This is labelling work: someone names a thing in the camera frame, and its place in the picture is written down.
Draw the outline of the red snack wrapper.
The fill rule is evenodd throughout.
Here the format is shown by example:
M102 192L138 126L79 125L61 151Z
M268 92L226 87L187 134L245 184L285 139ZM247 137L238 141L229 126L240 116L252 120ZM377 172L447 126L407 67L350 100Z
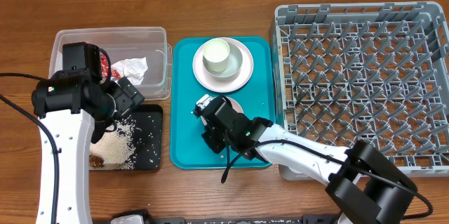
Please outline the red snack wrapper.
M101 72L102 72L102 80L105 81L107 78L107 74L109 70L111 70L111 80L112 81L118 81L121 78L121 75L116 70L115 67L110 67L109 63L107 62L107 59L104 54L100 54L100 62L101 62Z

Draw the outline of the small white bowl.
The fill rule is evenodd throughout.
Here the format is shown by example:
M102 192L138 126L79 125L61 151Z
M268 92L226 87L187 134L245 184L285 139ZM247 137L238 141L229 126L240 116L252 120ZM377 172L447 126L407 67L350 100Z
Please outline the small white bowl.
M227 96L227 99L230 101L230 103L231 103L231 105L232 105L232 108L233 108L234 110L236 110L236 111L239 112L239 113L243 113L243 108L242 108L242 106L240 106L239 103L238 103L237 101L235 101L235 99L230 98L230 97L228 97L228 96ZM204 125L204 126L207 124L206 120L205 120L203 117L201 117L201 121L203 122L203 125Z

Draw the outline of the white napkin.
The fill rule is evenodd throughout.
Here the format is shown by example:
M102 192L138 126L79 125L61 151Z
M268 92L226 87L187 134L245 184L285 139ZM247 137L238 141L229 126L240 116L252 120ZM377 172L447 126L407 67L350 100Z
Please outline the white napkin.
M137 86L143 82L147 70L146 58L125 59L112 64L112 77L115 81L126 77L130 83Z

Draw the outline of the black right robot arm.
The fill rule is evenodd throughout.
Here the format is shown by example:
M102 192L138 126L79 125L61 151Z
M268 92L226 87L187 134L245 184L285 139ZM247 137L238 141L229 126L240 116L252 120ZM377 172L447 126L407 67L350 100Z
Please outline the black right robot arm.
M196 102L196 117L206 121L202 135L215 153L226 147L248 160L278 164L321 184L340 208L338 223L400 223L417 187L372 145L324 145L286 131L274 122L249 119L223 95Z

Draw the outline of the cream paper cup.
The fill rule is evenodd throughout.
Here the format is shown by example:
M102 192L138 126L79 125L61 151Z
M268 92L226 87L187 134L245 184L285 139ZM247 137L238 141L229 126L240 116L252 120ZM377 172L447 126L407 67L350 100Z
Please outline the cream paper cup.
M203 59L208 69L221 72L226 69L230 54L229 44L221 38L207 41L203 46Z

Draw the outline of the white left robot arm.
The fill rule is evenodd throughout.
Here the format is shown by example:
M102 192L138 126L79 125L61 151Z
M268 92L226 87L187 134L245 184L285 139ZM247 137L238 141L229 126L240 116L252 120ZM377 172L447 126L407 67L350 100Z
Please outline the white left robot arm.
M103 89L101 76L60 70L32 93L42 147L38 223L91 223L90 144L144 100L127 78Z

